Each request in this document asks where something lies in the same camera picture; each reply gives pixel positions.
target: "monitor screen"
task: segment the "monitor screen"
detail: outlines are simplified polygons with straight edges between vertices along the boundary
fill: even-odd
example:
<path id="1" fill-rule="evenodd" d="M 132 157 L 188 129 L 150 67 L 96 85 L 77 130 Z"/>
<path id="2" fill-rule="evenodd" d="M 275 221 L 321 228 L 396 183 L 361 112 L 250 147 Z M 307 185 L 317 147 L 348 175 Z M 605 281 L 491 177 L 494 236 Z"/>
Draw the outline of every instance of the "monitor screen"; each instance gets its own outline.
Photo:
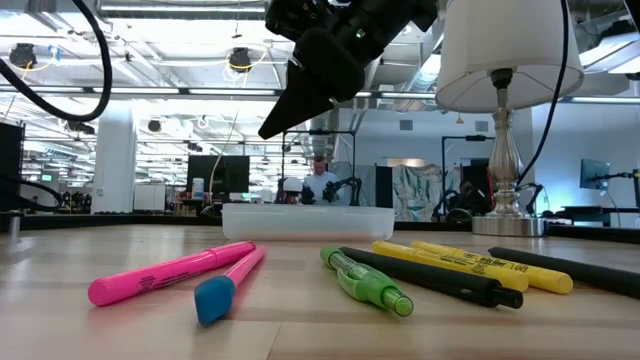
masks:
<path id="1" fill-rule="evenodd" d="M 189 156 L 187 191 L 191 191 L 194 178 L 204 179 L 204 191 L 209 191 L 209 179 L 217 159 L 215 155 Z M 249 156 L 223 156 L 213 177 L 213 192 L 249 192 L 249 162 Z"/>
<path id="2" fill-rule="evenodd" d="M 580 164 L 580 188 L 593 190 L 608 190 L 608 180 L 596 180 L 599 176 L 609 175 L 609 163 L 597 160 L 582 159 Z"/>
<path id="3" fill-rule="evenodd" d="M 487 164 L 471 165 L 462 168 L 462 181 L 469 182 L 485 196 L 491 195 L 491 184 L 489 183 L 489 170 Z"/>

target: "man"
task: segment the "man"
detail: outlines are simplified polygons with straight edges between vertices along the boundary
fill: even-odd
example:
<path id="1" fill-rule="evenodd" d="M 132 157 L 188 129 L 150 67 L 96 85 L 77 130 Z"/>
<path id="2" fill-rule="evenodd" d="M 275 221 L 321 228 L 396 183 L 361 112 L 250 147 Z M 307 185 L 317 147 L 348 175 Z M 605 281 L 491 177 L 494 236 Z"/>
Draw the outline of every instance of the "man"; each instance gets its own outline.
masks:
<path id="1" fill-rule="evenodd" d="M 322 198 L 324 190 L 327 188 L 328 182 L 338 182 L 340 179 L 334 173 L 327 171 L 327 162 L 322 155 L 316 155 L 313 158 L 313 175 L 309 175 L 304 179 L 304 185 L 308 186 L 314 194 L 314 205 L 330 205 L 329 202 Z M 342 197 L 342 190 L 337 192 L 337 198 L 331 203 L 336 204 L 338 198 Z"/>

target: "artwork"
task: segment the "artwork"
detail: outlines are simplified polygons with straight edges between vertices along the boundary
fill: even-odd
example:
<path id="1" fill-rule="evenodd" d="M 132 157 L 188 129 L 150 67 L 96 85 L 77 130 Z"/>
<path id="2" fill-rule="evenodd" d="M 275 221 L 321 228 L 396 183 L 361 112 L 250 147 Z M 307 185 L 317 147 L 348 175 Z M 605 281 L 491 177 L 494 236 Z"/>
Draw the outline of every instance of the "artwork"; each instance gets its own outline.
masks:
<path id="1" fill-rule="evenodd" d="M 458 189 L 460 171 L 448 170 L 446 189 Z M 393 208 L 396 221 L 431 222 L 442 196 L 442 168 L 396 166 L 393 168 Z"/>

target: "white lampshade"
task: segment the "white lampshade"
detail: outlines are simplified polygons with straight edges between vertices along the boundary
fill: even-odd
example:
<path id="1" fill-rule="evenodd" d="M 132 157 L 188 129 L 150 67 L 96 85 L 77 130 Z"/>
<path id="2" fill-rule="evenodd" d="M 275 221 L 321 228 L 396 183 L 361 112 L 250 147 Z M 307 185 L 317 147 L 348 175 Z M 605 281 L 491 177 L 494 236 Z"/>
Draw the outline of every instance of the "white lampshade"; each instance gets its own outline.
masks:
<path id="1" fill-rule="evenodd" d="M 550 101 L 562 64 L 560 0 L 451 0 L 442 46 L 436 102 L 465 113 L 497 109 L 490 72 L 513 68 L 508 106 L 521 109 Z M 569 57 L 560 95 L 584 79 L 569 19 Z"/>

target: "white column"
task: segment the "white column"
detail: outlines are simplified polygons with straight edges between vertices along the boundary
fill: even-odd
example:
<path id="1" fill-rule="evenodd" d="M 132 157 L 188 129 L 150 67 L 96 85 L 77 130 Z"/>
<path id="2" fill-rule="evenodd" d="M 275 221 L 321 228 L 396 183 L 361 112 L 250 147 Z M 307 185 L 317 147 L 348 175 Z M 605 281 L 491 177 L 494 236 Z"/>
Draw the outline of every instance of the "white column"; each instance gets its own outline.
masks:
<path id="1" fill-rule="evenodd" d="M 98 123 L 91 213 L 133 210 L 138 121 L 131 103 L 111 101 Z"/>

